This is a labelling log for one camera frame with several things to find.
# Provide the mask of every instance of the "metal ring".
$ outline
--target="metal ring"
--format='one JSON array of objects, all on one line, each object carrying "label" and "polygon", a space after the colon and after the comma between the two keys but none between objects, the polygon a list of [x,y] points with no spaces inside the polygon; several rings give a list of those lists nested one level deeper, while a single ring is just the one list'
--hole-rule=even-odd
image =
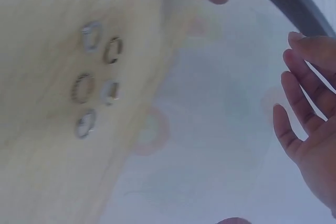
[{"label": "metal ring", "polygon": [[[90,36],[92,35],[93,30],[98,31],[95,44],[90,44]],[[98,49],[98,44],[102,37],[103,28],[99,21],[92,21],[83,27],[81,33],[83,38],[84,49],[86,52],[96,52]]]},{"label": "metal ring", "polygon": [[[84,131],[83,134],[80,133],[80,128],[85,126],[85,117],[88,117],[90,118],[90,121],[89,121],[89,124],[87,125],[88,128],[86,131]],[[88,109],[88,111],[80,118],[77,120],[77,123],[76,123],[76,136],[79,138],[79,139],[84,139],[86,138],[90,132],[93,131],[93,129],[95,128],[95,124],[96,124],[96,119],[97,119],[97,114],[96,114],[96,111],[94,109]]]},{"label": "metal ring", "polygon": [[110,54],[110,50],[111,47],[117,43],[117,55],[120,55],[122,53],[122,49],[123,49],[123,43],[121,38],[119,37],[114,37],[112,39],[110,39],[110,41],[108,42],[106,48],[105,48],[105,52],[103,55],[103,60],[106,64],[114,64],[118,61],[118,58],[113,58],[113,59],[109,59],[109,54]]},{"label": "metal ring", "polygon": [[[87,90],[86,90],[86,95],[83,98],[81,98],[78,95],[78,89],[80,87],[80,84],[84,80],[88,80],[89,82],[88,82],[88,87],[87,87]],[[84,104],[84,103],[86,103],[89,100],[90,95],[93,93],[94,88],[95,88],[95,85],[94,85],[94,78],[93,78],[93,76],[91,74],[89,74],[89,73],[83,73],[83,74],[81,74],[77,78],[76,82],[72,86],[72,89],[71,89],[71,99],[75,103]]]},{"label": "metal ring", "polygon": [[120,84],[113,80],[107,80],[100,91],[100,99],[105,105],[111,106],[119,99],[119,92]]}]

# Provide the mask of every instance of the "hand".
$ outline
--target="hand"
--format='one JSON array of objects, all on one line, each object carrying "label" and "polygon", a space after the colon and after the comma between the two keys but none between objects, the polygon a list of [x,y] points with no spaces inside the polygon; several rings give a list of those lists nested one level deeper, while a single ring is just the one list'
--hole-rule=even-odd
[{"label": "hand", "polygon": [[[292,49],[286,50],[283,58],[290,72],[281,75],[281,84],[308,138],[298,139],[286,110],[278,104],[273,110],[274,130],[310,190],[336,217],[336,94],[305,62],[310,62],[336,88],[336,39],[308,38],[292,32],[288,40]],[[327,121],[316,115],[300,86]]]}]

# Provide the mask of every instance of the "light wood surface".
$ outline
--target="light wood surface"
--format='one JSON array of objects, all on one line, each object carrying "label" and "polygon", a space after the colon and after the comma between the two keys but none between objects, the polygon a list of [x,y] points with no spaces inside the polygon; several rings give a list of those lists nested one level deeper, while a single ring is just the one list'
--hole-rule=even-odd
[{"label": "light wood surface", "polygon": [[[184,0],[0,0],[0,223],[97,223],[192,13]],[[92,20],[104,32],[87,54],[80,30]],[[105,65],[114,36],[124,51]],[[96,87],[79,105],[70,90],[83,72]],[[110,78],[121,90],[107,107],[99,92]],[[96,127],[80,140],[87,108]]]}]

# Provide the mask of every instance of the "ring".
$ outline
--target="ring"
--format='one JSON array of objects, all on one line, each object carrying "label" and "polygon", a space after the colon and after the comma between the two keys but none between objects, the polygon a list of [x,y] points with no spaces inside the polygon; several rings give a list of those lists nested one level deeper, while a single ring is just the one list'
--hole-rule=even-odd
[{"label": "ring", "polygon": [[[90,36],[92,35],[93,30],[96,29],[98,34],[93,45],[90,44]],[[98,44],[102,37],[102,25],[99,21],[92,21],[83,27],[81,33],[83,38],[84,49],[86,52],[96,52],[98,49]]]},{"label": "ring", "polygon": [[[79,87],[83,83],[84,80],[88,80],[87,88],[85,95],[83,97],[79,97]],[[72,86],[71,89],[71,99],[75,103],[83,104],[86,103],[90,95],[93,93],[93,90],[95,88],[94,85],[94,78],[91,74],[89,73],[83,73],[80,76],[78,76],[77,80],[75,81],[74,85]]]},{"label": "ring", "polygon": [[122,49],[123,49],[122,40],[119,37],[112,38],[108,42],[105,48],[104,56],[103,56],[103,60],[106,64],[114,64],[118,61],[117,57],[113,57],[112,59],[109,59],[110,50],[115,43],[117,43],[117,55],[122,53]]},{"label": "ring", "polygon": [[[86,122],[85,122],[86,117],[89,117],[90,120],[89,120],[89,123],[87,124],[87,129],[84,131],[83,134],[81,134],[80,128],[86,126]],[[96,123],[96,118],[97,118],[96,111],[94,109],[88,109],[88,111],[80,119],[78,119],[76,123],[76,136],[79,139],[86,138],[90,134],[90,132],[93,131],[93,128]]]}]

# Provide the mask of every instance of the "finger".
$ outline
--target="finger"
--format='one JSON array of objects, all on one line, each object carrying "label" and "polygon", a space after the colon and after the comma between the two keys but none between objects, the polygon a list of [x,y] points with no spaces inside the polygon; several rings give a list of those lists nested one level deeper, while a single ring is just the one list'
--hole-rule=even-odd
[{"label": "finger", "polygon": [[286,154],[295,162],[297,160],[296,154],[303,143],[295,135],[286,110],[281,105],[275,105],[273,108],[273,125],[275,135],[277,136],[282,148]]},{"label": "finger", "polygon": [[319,66],[312,64],[313,67],[330,83],[330,85],[336,89],[336,71],[326,70]]},{"label": "finger", "polygon": [[281,84],[289,105],[305,132],[310,135],[324,123],[324,120],[315,114],[314,109],[301,90],[298,80],[291,72],[284,72],[281,75]]},{"label": "finger", "polygon": [[330,118],[336,113],[336,94],[334,94],[321,79],[308,67],[307,63],[298,57],[291,49],[283,53],[289,70],[294,74],[300,85],[307,92],[311,100]]},{"label": "finger", "polygon": [[336,71],[336,39],[325,36],[304,37],[290,32],[288,42],[304,60],[320,68]]}]

